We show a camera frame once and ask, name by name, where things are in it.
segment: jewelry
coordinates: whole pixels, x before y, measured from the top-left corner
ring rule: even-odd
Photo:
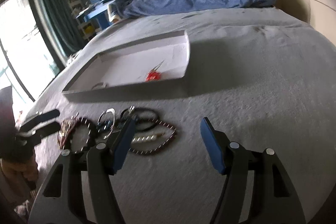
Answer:
[[[99,83],[95,84],[91,89],[94,90],[94,89],[96,89],[96,88],[105,88],[106,86],[107,86],[106,83],[104,83],[104,82],[99,82]]]
[[[159,114],[154,109],[147,108],[147,107],[134,107],[134,106],[132,106],[129,109],[128,108],[124,109],[120,114],[120,119],[119,120],[122,121],[122,122],[126,121],[128,116],[130,115],[129,112],[131,112],[133,114],[133,118],[135,120],[136,125],[141,124],[141,123],[149,123],[151,119],[160,120]],[[153,115],[151,115],[151,116],[153,116],[153,117],[143,118],[143,117],[139,116],[140,113],[144,113],[144,112],[152,113]],[[156,126],[157,126],[157,124],[155,122],[152,122],[151,125],[149,125],[146,128],[136,127],[136,131],[137,132],[146,132],[146,131],[149,131],[149,130],[153,129]]]
[[[163,62],[164,62],[164,60],[159,65],[157,65],[156,67],[154,67],[153,69],[150,70],[150,72],[147,74],[145,82],[161,79],[162,74],[160,72],[158,72],[157,70],[162,65]]]
[[[75,117],[65,119],[61,123],[61,130],[58,132],[57,141],[60,149],[71,149],[71,140],[73,133],[79,126],[86,126],[88,129],[88,138],[85,145],[76,151],[76,153],[88,150],[91,146],[95,144],[95,138],[97,138],[97,130],[95,124],[87,118],[77,117],[78,112]]]
[[[152,149],[152,150],[138,150],[138,149],[134,149],[134,148],[130,148],[129,151],[135,153],[135,154],[139,154],[139,155],[153,155],[159,151],[161,151],[164,147],[167,146],[168,143],[170,143],[175,137],[176,137],[176,128],[166,122],[160,121],[160,120],[155,120],[155,119],[148,119],[148,122],[154,122],[156,126],[163,126],[166,128],[169,128],[172,130],[172,133],[170,134],[170,136],[162,143],[160,144],[157,148]]]
[[[140,136],[134,135],[131,143],[144,143],[155,141],[158,137],[161,137],[164,133],[154,133],[152,135]]]
[[[106,113],[109,113],[109,112],[112,113],[112,116],[113,116],[112,124],[111,124],[110,120],[101,122],[101,118]],[[109,108],[109,109],[103,111],[103,113],[99,116],[98,122],[97,122],[98,133],[101,133],[101,132],[106,131],[106,130],[110,130],[110,133],[107,134],[106,136],[104,136],[104,139],[107,139],[111,135],[115,123],[116,123],[116,111],[114,110],[114,108]]]

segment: person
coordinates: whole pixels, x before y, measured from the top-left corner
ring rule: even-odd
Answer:
[[[15,135],[15,119],[13,115],[13,100],[11,86],[0,90],[0,190],[17,213],[27,220],[30,204],[35,197],[27,181],[36,182],[38,165],[35,151],[28,159],[19,159],[19,154],[13,149]]]

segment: blue gripper pad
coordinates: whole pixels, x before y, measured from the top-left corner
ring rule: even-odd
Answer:
[[[135,134],[135,122],[131,120],[130,124],[125,130],[125,133],[122,135],[117,148],[114,151],[114,160],[112,166],[114,174],[123,167],[134,134]]]
[[[223,175],[226,168],[223,159],[223,152],[214,136],[214,129],[211,124],[207,123],[207,118],[203,118],[201,121],[201,135],[205,147],[208,150],[213,167]]]

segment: screw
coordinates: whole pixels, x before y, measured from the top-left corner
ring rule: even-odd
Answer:
[[[70,150],[69,149],[63,150],[61,154],[62,156],[66,157],[70,154]]]
[[[231,142],[231,143],[230,143],[230,147],[231,147],[231,148],[234,148],[234,149],[237,149],[237,148],[239,148],[239,143]]]
[[[97,144],[96,148],[97,149],[104,149],[106,147],[106,144],[105,143],[99,143]]]
[[[266,149],[266,153],[268,154],[268,155],[274,155],[274,150],[272,149],[272,148],[267,148]]]

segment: white tray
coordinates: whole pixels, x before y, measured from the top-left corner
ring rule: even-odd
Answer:
[[[184,78],[190,56],[185,31],[132,41],[96,54],[62,93],[71,101],[124,101],[186,95]],[[159,65],[161,80],[145,82]]]

